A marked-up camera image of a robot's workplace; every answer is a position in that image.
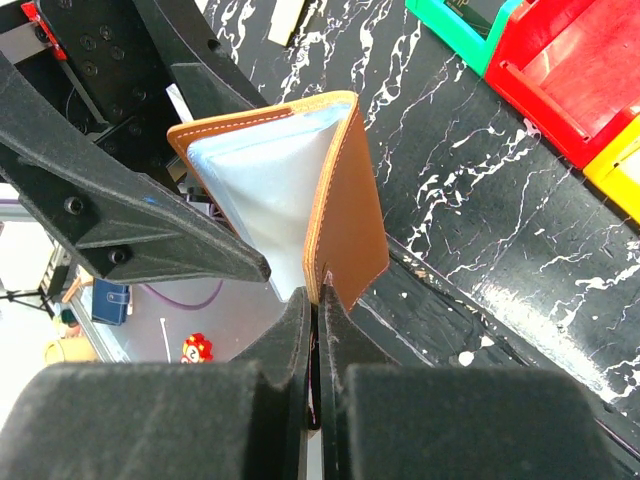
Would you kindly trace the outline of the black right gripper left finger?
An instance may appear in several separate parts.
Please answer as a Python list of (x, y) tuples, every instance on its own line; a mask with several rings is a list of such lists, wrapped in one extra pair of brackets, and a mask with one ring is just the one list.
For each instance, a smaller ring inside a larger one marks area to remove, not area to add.
[(58, 363), (1, 431), (5, 479), (302, 479), (312, 306), (304, 288), (225, 363)]

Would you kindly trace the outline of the brown leather card holder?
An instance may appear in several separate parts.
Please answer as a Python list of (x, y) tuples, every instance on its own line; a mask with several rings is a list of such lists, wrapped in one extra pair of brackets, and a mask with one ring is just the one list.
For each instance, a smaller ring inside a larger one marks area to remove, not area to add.
[(171, 127), (167, 139), (286, 301), (331, 283), (346, 310), (389, 253), (359, 97), (348, 90)]

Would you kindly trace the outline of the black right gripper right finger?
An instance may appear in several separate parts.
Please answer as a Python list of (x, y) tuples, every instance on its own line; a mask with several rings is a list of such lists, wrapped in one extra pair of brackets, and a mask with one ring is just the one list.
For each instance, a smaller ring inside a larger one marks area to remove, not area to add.
[(318, 307), (327, 479), (635, 479), (638, 456), (569, 376), (531, 368), (410, 366), (348, 316)]

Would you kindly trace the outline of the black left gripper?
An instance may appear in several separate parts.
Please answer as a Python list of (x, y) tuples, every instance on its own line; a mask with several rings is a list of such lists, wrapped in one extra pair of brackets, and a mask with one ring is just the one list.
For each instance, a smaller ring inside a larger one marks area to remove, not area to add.
[(269, 105), (195, 2), (4, 1), (1, 52), (1, 175), (90, 274), (268, 280), (261, 253), (167, 189), (169, 75), (195, 119)]

